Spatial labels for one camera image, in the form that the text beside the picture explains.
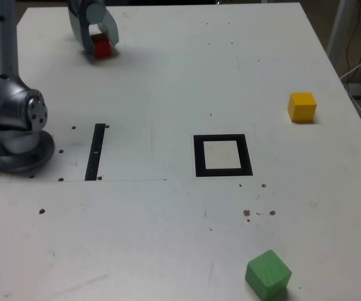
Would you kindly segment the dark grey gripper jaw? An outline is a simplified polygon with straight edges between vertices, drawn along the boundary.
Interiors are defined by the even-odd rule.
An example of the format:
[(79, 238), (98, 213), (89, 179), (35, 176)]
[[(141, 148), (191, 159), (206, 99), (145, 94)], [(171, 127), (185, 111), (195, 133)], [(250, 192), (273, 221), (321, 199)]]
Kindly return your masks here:
[(86, 54), (94, 56), (94, 43), (89, 33), (90, 22), (86, 11), (92, 1), (68, 0), (68, 14), (73, 34)]

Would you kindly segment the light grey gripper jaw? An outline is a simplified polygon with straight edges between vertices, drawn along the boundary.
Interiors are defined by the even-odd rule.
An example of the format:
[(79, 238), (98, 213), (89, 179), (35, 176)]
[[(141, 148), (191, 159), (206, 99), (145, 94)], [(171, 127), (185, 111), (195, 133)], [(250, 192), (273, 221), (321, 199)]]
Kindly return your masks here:
[(96, 24), (101, 33), (108, 37), (112, 46), (118, 44), (119, 31), (117, 23), (107, 10), (104, 1), (91, 1), (90, 4), (87, 5), (85, 15), (90, 24)]

